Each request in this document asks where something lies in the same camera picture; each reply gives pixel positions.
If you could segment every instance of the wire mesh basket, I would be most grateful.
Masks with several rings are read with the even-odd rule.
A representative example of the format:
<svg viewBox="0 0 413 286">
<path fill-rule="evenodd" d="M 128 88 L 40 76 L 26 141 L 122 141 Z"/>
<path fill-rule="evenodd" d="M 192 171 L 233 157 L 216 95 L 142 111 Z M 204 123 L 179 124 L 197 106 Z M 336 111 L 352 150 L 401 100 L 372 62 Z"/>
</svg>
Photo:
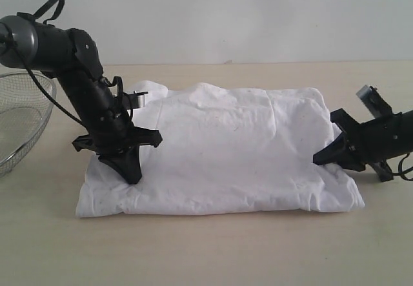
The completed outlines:
<svg viewBox="0 0 413 286">
<path fill-rule="evenodd" d="M 55 83 L 35 73 L 55 99 Z M 10 172 L 32 149 L 43 133 L 53 103 L 25 72 L 0 75 L 0 177 Z"/>
</svg>

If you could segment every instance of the wooden table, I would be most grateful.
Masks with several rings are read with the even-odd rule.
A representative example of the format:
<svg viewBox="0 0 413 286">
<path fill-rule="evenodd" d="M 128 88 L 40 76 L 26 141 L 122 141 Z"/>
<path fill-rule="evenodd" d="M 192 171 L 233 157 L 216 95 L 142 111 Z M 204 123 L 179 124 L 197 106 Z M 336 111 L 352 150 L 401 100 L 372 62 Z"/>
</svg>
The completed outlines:
<svg viewBox="0 0 413 286">
<path fill-rule="evenodd" d="M 106 66 L 105 72 L 122 76 L 126 87 L 143 79 L 171 89 L 200 81 L 316 87 L 331 110 L 342 107 L 360 122 L 372 118 L 356 97 L 368 84 L 395 112 L 413 109 L 411 61 Z M 73 111 L 60 88 L 57 100 Z M 412 182 L 378 183 L 370 169 L 351 172 L 366 203 L 351 213 L 79 220 L 74 210 L 90 152 L 76 152 L 71 141 L 83 133 L 55 108 L 37 145 L 0 179 L 0 285 L 413 285 Z"/>
</svg>

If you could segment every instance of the white cloth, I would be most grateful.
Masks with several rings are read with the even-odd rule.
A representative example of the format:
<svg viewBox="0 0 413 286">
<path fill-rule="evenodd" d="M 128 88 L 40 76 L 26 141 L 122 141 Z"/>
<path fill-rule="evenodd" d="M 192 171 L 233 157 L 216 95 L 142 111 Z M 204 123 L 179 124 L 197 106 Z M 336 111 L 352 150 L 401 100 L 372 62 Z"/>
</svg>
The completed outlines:
<svg viewBox="0 0 413 286">
<path fill-rule="evenodd" d="M 171 91 L 151 81 L 132 90 L 149 91 L 146 107 L 134 110 L 134 123 L 158 129 L 163 142 L 141 147 L 137 185 L 127 185 L 93 155 L 78 217 L 364 207 L 341 167 L 312 163 L 313 154 L 337 136 L 318 90 L 227 90 L 200 83 Z"/>
</svg>

